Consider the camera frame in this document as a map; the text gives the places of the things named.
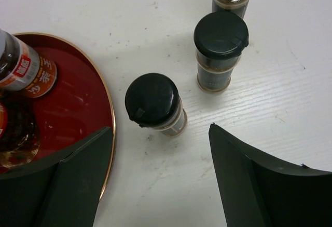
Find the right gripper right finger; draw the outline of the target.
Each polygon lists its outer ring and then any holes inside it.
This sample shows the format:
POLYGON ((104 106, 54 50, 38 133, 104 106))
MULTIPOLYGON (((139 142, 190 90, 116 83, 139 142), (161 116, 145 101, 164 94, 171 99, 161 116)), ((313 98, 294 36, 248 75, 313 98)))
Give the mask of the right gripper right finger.
POLYGON ((216 124, 209 141, 228 226, 331 226, 331 172, 274 157, 216 124))

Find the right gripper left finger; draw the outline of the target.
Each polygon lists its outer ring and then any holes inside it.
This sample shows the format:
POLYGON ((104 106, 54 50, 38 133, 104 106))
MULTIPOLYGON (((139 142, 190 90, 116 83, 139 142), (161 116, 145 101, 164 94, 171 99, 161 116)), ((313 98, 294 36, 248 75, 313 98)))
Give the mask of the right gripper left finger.
POLYGON ((104 127, 1 174, 1 226, 93 226, 112 140, 104 127))

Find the red lid sauce jar back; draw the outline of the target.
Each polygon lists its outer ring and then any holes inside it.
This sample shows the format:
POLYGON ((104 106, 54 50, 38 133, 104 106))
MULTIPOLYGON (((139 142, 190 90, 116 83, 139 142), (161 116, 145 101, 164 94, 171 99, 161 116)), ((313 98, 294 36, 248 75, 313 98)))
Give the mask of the red lid sauce jar back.
POLYGON ((1 101, 1 168, 30 163, 40 147, 34 113, 25 104, 1 101))

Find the white lid sauce jar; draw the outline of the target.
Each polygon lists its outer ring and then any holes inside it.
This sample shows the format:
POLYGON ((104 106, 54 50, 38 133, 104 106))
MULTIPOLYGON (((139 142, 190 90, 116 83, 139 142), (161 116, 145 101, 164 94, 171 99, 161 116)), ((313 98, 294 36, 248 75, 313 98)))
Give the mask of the white lid sauce jar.
POLYGON ((1 88, 29 98, 47 94, 55 85, 56 64, 12 34, 1 30, 1 88))

